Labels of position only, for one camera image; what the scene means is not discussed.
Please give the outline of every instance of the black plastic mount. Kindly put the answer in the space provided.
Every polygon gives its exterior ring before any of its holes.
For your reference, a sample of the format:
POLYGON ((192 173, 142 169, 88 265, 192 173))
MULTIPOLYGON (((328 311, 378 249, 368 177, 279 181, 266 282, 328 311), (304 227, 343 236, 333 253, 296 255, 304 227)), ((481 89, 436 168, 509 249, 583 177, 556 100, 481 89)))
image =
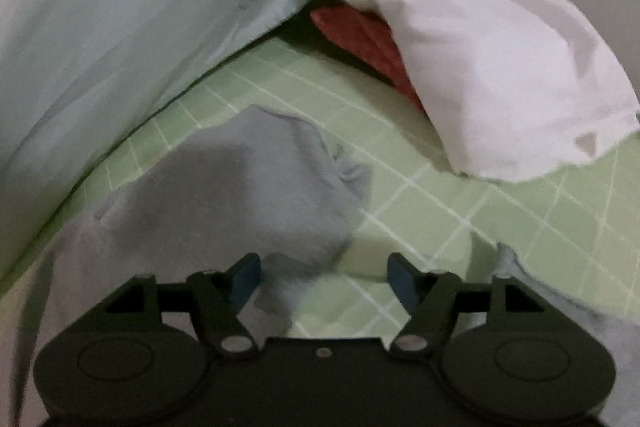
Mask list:
POLYGON ((399 253, 388 281, 411 315, 379 339, 269 339, 237 313, 260 283, 248 254, 184 283, 133 278, 38 354, 52 425, 599 426, 613 359, 521 281, 468 284, 399 253), (197 340, 162 323, 191 316, 197 340), (486 313, 452 338, 461 313, 486 313))

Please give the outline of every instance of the red cloth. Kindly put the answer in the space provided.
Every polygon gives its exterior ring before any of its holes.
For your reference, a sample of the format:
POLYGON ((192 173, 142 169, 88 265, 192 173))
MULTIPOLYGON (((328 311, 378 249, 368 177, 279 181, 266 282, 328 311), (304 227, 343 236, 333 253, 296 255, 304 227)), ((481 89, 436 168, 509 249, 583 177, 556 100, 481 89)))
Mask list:
POLYGON ((420 98, 406 74, 391 28, 380 17, 347 4, 317 8, 310 15, 329 41, 384 74, 398 91, 424 112, 420 98))

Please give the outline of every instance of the gray fabric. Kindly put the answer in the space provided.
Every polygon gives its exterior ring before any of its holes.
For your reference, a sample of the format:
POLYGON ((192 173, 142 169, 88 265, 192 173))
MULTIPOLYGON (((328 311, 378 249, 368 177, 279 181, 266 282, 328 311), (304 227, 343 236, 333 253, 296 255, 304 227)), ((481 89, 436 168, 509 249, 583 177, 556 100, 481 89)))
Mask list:
MULTIPOLYGON (((488 277, 507 272, 520 279, 542 298, 574 320, 607 347, 616 361, 616 384, 600 414, 609 427, 640 425, 640 324, 593 310, 533 277, 511 248, 498 245, 498 255, 488 277)), ((477 326, 481 317, 469 320, 464 329, 477 326)))
POLYGON ((0 351, 0 425, 46 418, 31 352, 138 273, 178 282, 255 251, 266 281, 239 317, 259 342, 285 333, 304 283, 350 240, 369 177, 368 166, 332 157, 318 129, 296 116, 253 106, 194 133, 47 247, 0 351))

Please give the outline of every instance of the green grid sheet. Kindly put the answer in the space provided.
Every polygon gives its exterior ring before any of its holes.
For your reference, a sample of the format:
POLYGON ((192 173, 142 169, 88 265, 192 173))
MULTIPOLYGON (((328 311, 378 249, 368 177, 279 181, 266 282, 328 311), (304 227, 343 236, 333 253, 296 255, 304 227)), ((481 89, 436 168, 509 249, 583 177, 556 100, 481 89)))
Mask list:
POLYGON ((383 282, 386 257, 465 276, 502 241, 561 291, 640 316, 640 138, 587 168, 523 184, 450 172, 431 123, 391 87, 319 54, 270 38, 216 69, 100 163, 68 198, 49 234, 84 206, 131 182, 194 130, 251 104, 298 112, 373 165, 372 195, 338 273, 297 311, 295 336, 390 338, 407 315, 383 282), (474 265, 470 253, 474 249, 474 265))

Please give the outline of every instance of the circular knob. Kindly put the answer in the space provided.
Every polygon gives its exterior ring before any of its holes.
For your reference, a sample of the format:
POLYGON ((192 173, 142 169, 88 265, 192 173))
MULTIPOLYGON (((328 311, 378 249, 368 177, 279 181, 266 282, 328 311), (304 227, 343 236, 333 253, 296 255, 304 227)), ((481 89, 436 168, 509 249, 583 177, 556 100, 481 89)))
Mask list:
POLYGON ((524 381, 555 380, 571 365, 558 344, 539 339, 516 339, 495 351, 495 363, 508 377, 524 381))
POLYGON ((440 371, 462 401, 502 421, 571 421, 609 396, 609 352, 581 331, 514 333, 479 327, 444 347, 440 371))
POLYGON ((65 331, 38 354, 33 378, 52 415, 126 425, 174 410, 206 368, 202 346, 174 328, 65 331))

